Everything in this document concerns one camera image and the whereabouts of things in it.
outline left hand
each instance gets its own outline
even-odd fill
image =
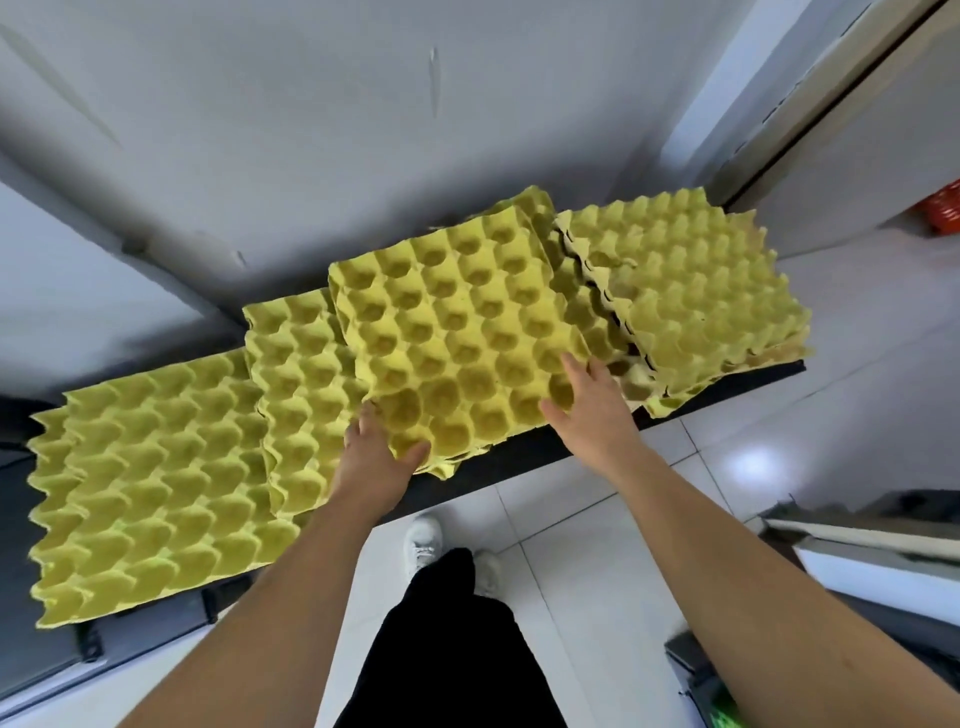
[[[410,476],[429,452],[430,443],[421,440],[394,458],[376,405],[364,402],[344,434],[344,454],[333,475],[330,502],[348,502],[378,521],[400,502]]]

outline shoelace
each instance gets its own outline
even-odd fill
[[[421,566],[423,562],[432,559],[436,552],[437,549],[432,546],[414,544],[414,560],[417,562],[417,566]]]

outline stack of egg trays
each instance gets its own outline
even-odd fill
[[[354,375],[329,289],[244,308],[251,377],[263,395],[270,507],[290,517],[326,503],[344,432],[367,394]]]
[[[37,626],[85,621],[272,563],[297,536],[270,512],[242,350],[69,392],[36,415],[30,550]]]
[[[566,211],[558,225],[664,388],[663,414],[724,374],[806,353],[809,310],[753,213],[726,215],[697,189]]]
[[[599,290],[587,285],[577,256],[564,248],[563,234],[556,225],[557,213],[550,196],[538,187],[530,186],[482,214],[499,212],[509,206],[517,206],[526,214],[543,243],[547,260],[553,268],[550,287],[566,301],[564,320],[581,331],[590,355],[608,365],[632,410],[643,405],[648,410],[661,411],[662,400],[666,400],[663,387],[658,386],[639,352],[632,351],[627,337],[603,306]]]
[[[356,374],[404,452],[461,458],[569,406],[559,354],[588,355],[539,236],[517,205],[330,266]]]

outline person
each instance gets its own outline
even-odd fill
[[[643,444],[603,364],[565,355],[564,368],[573,405],[563,412],[544,400],[546,421],[622,496],[748,725],[960,725],[960,696],[947,683]],[[123,728],[314,725],[360,548],[427,452],[421,443],[394,458],[365,406],[329,502]],[[419,522],[408,545],[416,573],[338,725],[562,725],[509,608],[489,594],[489,557],[478,559],[474,584],[468,551],[437,558],[435,523]],[[476,595],[477,586],[488,591]]]

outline green object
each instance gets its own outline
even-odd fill
[[[736,707],[733,696],[726,689],[713,702],[713,713],[710,716],[713,728],[746,728],[746,723],[740,717],[740,709]]]

